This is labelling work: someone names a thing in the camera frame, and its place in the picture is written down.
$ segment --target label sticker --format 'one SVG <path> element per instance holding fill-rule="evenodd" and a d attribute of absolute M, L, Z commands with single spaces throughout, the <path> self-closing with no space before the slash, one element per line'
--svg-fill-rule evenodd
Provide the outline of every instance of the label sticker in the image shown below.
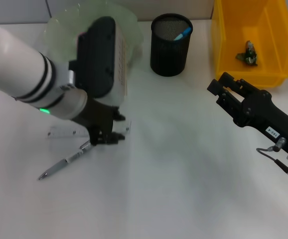
<path fill-rule="evenodd" d="M 275 131 L 273 128 L 271 128 L 271 127 L 268 127 L 267 129 L 266 129 L 266 132 L 268 132 L 269 134 L 271 134 L 274 138 L 277 138 L 279 135 L 280 135 L 280 133 L 278 133 L 277 131 Z"/>

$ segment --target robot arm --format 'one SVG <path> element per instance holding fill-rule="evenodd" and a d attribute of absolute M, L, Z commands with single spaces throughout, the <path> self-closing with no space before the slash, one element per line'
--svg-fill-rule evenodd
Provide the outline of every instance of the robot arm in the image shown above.
<path fill-rule="evenodd" d="M 112 37 L 107 37 L 106 29 Z M 121 56 L 125 48 L 117 46 L 120 43 L 123 45 L 124 39 L 115 21 L 100 18 L 79 37 L 78 49 L 84 53 L 78 54 L 70 69 L 64 69 L 67 79 L 63 79 L 58 64 L 0 27 L 0 90 L 85 126 L 93 145 L 118 143 L 124 137 L 112 132 L 113 121 L 125 119 L 118 111 L 125 94 L 125 75 L 118 74 L 121 70 L 116 64 L 119 60 L 124 66 Z"/>
<path fill-rule="evenodd" d="M 239 102 L 225 88 L 230 88 L 244 100 Z M 288 115 L 274 105 L 272 95 L 268 91 L 257 89 L 243 79 L 234 81 L 234 78 L 226 72 L 218 81 L 213 80 L 207 90 L 219 96 L 216 103 L 233 118 L 237 126 L 256 128 L 275 143 L 272 147 L 258 148 L 257 151 L 272 159 L 288 174 L 288 167 L 263 153 L 263 151 L 279 152 L 281 149 L 288 153 Z"/>

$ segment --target silver pen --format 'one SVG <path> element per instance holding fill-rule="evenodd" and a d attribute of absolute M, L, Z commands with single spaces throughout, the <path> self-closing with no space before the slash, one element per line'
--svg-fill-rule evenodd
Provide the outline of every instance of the silver pen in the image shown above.
<path fill-rule="evenodd" d="M 38 177 L 38 180 L 49 177 L 52 174 L 56 173 L 57 171 L 61 170 L 62 168 L 68 166 L 70 163 L 78 159 L 81 155 L 83 155 L 85 152 L 89 151 L 92 148 L 93 145 L 88 140 L 87 142 L 85 142 L 83 145 L 80 146 L 77 152 L 65 157 L 64 159 L 54 164 L 51 168 L 47 169 L 44 173 L 41 174 L 40 177 Z"/>

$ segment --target cable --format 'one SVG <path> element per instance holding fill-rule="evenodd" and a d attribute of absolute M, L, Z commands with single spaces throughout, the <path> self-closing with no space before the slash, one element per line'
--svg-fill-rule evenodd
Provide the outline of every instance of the cable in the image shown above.
<path fill-rule="evenodd" d="M 49 13 L 50 18 L 52 18 L 52 14 L 51 14 L 51 11 L 50 11 L 48 0 L 45 0 L 45 4 L 46 4 L 46 8 L 48 9 L 48 13 Z"/>
<path fill-rule="evenodd" d="M 268 149 L 265 149 L 265 148 L 256 148 L 257 152 L 262 154 L 263 156 L 266 156 L 267 158 L 270 158 L 272 161 L 275 161 L 275 159 L 265 153 L 263 153 L 262 151 L 264 152 L 269 152 Z"/>
<path fill-rule="evenodd" d="M 266 156 L 267 158 L 270 158 L 273 162 L 275 162 L 276 165 L 278 165 L 279 168 L 281 168 L 283 170 L 283 172 L 285 172 L 286 174 L 288 174 L 288 167 L 285 166 L 280 160 L 278 159 L 274 159 L 273 157 L 263 153 L 264 152 L 270 152 L 271 150 L 269 150 L 270 148 L 266 149 L 266 148 L 256 148 L 257 152 L 262 154 L 263 156 Z"/>

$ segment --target black stripe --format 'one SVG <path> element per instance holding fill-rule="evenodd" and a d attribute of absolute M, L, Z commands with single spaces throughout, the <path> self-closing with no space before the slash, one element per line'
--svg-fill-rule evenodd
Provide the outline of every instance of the black stripe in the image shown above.
<path fill-rule="evenodd" d="M 54 102 L 52 102 L 51 104 L 45 106 L 45 107 L 40 107 L 40 109 L 49 109 L 52 108 L 54 106 L 56 106 L 64 97 L 64 94 L 60 95 L 60 97 L 58 97 Z"/>
<path fill-rule="evenodd" d="M 37 96 L 36 98 L 34 98 L 33 100 L 30 100 L 30 101 L 23 101 L 24 103 L 34 103 L 34 102 L 41 100 L 53 88 L 54 83 L 55 83 L 55 78 L 56 78 L 56 71 L 55 71 L 55 66 L 54 66 L 53 62 L 50 60 L 49 60 L 49 62 L 51 64 L 52 76 L 51 76 L 51 79 L 50 79 L 48 86 L 44 89 L 44 91 L 42 91 L 42 93 L 39 96 Z"/>
<path fill-rule="evenodd" d="M 41 86 L 45 82 L 45 79 L 46 79 L 46 76 L 47 76 L 47 73 L 48 73 L 48 63 L 46 61 L 45 56 L 42 55 L 42 54 L 41 54 L 41 56 L 43 57 L 43 61 L 44 61 L 44 73 L 43 73 L 43 76 L 42 76 L 40 82 L 38 83 L 38 85 L 31 92 L 29 92 L 28 94 L 26 94 L 24 96 L 16 97 L 15 98 L 16 100 L 25 100 L 25 99 L 33 96 L 35 93 L 37 93 L 37 91 L 41 88 Z"/>
<path fill-rule="evenodd" d="M 45 0 L 46 8 L 48 9 L 49 17 L 52 18 L 48 0 Z"/>

